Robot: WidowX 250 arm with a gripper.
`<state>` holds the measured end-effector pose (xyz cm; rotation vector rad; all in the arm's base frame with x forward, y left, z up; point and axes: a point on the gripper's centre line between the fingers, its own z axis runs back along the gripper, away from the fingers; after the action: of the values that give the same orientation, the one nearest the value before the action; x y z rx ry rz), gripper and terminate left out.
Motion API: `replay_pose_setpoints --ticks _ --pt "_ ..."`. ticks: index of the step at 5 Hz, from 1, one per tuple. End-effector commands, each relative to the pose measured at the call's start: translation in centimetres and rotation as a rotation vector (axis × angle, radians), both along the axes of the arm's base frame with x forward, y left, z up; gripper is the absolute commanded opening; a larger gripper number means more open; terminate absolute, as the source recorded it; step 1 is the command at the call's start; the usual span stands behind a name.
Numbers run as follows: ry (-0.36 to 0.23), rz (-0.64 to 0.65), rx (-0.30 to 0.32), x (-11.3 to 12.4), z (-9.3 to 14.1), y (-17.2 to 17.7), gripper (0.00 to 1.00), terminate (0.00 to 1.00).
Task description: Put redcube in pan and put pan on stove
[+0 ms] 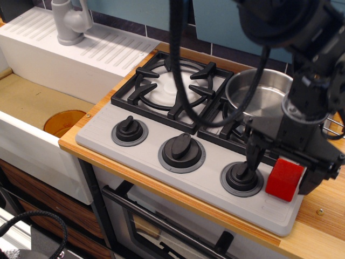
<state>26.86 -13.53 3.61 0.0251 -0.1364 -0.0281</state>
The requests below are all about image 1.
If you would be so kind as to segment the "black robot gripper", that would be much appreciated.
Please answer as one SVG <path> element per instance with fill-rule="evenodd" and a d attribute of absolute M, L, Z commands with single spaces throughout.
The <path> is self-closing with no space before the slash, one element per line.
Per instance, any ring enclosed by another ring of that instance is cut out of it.
<path fill-rule="evenodd" d="M 244 117 L 246 138 L 245 176 L 258 168 L 266 150 L 306 167 L 299 195 L 308 195 L 323 180 L 336 179 L 344 154 L 332 145 L 315 124 L 298 123 L 285 114 L 277 118 Z"/>

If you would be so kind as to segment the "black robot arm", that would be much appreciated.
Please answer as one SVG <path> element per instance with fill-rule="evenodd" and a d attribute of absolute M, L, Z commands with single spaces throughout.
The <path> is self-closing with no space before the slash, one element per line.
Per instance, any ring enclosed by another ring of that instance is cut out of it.
<path fill-rule="evenodd" d="M 323 132 L 327 117 L 344 117 L 344 14 L 330 1 L 239 1 L 244 34 L 293 56 L 293 82 L 278 115 L 245 118 L 247 163 L 255 170 L 265 150 L 305 167 L 299 193 L 337 177 L 344 155 Z"/>

